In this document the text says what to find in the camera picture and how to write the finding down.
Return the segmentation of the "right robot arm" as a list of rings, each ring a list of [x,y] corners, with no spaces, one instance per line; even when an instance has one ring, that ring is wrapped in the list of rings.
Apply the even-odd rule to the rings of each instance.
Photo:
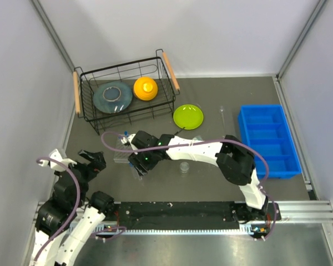
[[[190,160],[216,166],[225,179],[237,185],[245,198],[246,215],[261,219],[268,213],[269,198],[261,189],[256,171],[255,152],[231,135],[221,141],[199,141],[162,134],[155,137],[145,131],[123,136],[121,143],[133,153],[128,161],[144,176],[162,160]]]

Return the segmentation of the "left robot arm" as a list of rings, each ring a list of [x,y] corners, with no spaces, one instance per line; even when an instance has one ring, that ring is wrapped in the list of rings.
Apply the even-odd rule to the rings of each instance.
[[[96,226],[113,217],[113,197],[97,191],[89,200],[89,182],[106,168],[102,152],[79,151],[85,163],[74,161],[59,149],[36,160],[57,176],[50,198],[37,212],[31,265],[73,265]]]

